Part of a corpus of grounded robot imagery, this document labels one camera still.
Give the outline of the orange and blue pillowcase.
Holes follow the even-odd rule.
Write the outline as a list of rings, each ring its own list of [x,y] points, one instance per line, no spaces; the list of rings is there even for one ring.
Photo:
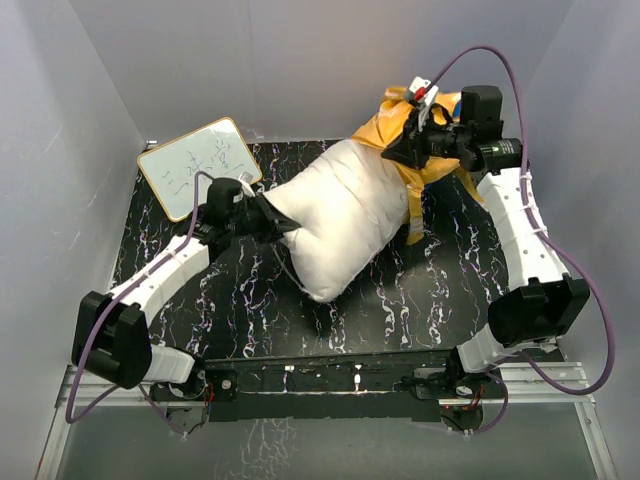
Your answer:
[[[460,100],[459,92],[441,93],[422,79],[409,87],[390,86],[377,112],[352,135],[354,141],[392,162],[406,185],[409,245],[424,237],[422,195],[427,186],[455,174],[473,196],[477,195],[461,161],[454,157],[455,151],[434,146],[428,139],[455,122],[454,107]]]

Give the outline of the white pillow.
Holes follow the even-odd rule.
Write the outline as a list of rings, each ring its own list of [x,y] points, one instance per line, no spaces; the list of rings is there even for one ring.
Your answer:
[[[299,225],[282,242],[301,288],[318,303],[339,296],[408,215],[407,187],[395,165],[350,139],[264,196]]]

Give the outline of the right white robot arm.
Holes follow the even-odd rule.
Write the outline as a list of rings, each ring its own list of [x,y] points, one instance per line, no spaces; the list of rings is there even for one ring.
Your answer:
[[[446,363],[447,388],[466,397],[481,373],[532,348],[552,348],[590,296],[544,242],[531,176],[521,170],[523,145],[503,135],[503,96],[495,86],[441,93],[428,81],[386,89],[378,112],[357,138],[393,163],[409,192],[409,237],[423,236],[425,187],[453,174],[489,213],[508,271],[508,291],[488,308],[486,325],[457,346]]]

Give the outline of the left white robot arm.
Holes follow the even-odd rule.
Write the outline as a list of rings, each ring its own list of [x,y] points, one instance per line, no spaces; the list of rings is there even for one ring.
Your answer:
[[[235,238],[272,243],[299,226],[244,180],[213,179],[205,201],[160,254],[123,284],[104,294],[92,291],[81,300],[73,365],[123,389],[145,381],[171,383],[182,397],[197,398],[205,390],[206,374],[196,368],[194,355],[152,344],[153,319]]]

